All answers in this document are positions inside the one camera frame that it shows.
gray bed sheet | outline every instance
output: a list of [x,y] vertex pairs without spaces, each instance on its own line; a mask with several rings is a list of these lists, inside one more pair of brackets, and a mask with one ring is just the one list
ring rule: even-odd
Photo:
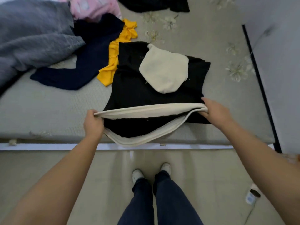
[[[258,138],[274,143],[255,74],[249,70],[247,79],[236,82],[226,70],[230,61],[233,65],[242,64],[244,69],[248,65],[245,57],[249,56],[249,51],[237,8],[231,3],[221,3],[218,7],[210,0],[188,1],[190,13],[179,13],[177,27],[173,30],[163,29],[164,19],[175,17],[177,13],[155,12],[151,15],[155,21],[152,23],[146,22],[149,17],[144,14],[131,12],[121,4],[120,8],[124,18],[137,21],[137,41],[150,42],[146,31],[156,30],[159,34],[153,41],[155,46],[210,61],[212,65],[203,86],[204,95],[227,106],[236,121]],[[29,79],[32,73],[26,73],[0,98],[0,138],[80,141],[84,136],[83,121],[87,109],[102,111],[110,97],[111,86],[105,87],[95,78],[78,91],[61,90]],[[112,143],[107,136],[101,142]],[[214,126],[193,123],[185,123],[153,142],[229,144]]]

hand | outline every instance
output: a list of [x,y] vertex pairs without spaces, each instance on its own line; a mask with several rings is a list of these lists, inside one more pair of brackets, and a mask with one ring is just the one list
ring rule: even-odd
[[86,137],[91,136],[97,139],[101,139],[103,135],[104,125],[102,118],[94,116],[94,113],[96,112],[98,111],[88,110],[88,112],[86,113],[83,127]]
[[205,97],[202,97],[201,99],[205,102],[205,105],[208,108],[208,113],[202,111],[199,113],[215,127],[221,129],[223,126],[233,121],[233,118],[231,117],[230,111],[227,107]]

tile floor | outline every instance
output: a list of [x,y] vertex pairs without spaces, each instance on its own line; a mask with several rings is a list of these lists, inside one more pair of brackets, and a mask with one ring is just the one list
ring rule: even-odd
[[[67,152],[0,152],[0,221],[18,199]],[[205,225],[244,225],[251,206],[244,201],[252,181],[234,150],[97,151],[68,224],[116,225],[133,197],[131,172],[151,182],[163,162]],[[263,196],[247,225],[283,225]]]

white sneaker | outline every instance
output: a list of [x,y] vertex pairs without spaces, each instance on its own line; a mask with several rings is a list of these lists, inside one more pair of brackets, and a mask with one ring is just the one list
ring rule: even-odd
[[163,165],[160,168],[160,171],[162,171],[162,170],[166,171],[171,176],[171,165],[170,165],[170,163],[167,163],[167,162],[163,163]]
[[135,169],[132,172],[132,181],[133,181],[133,185],[135,184],[135,182],[140,179],[140,178],[144,178],[143,173],[139,170],[139,169]]

dark blue jeans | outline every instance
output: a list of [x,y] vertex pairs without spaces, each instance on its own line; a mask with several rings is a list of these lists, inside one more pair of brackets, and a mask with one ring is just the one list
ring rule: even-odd
[[[154,225],[152,187],[140,178],[132,189],[134,197],[121,216],[118,225]],[[155,175],[153,193],[156,197],[159,225],[203,225],[197,212],[166,171]]]

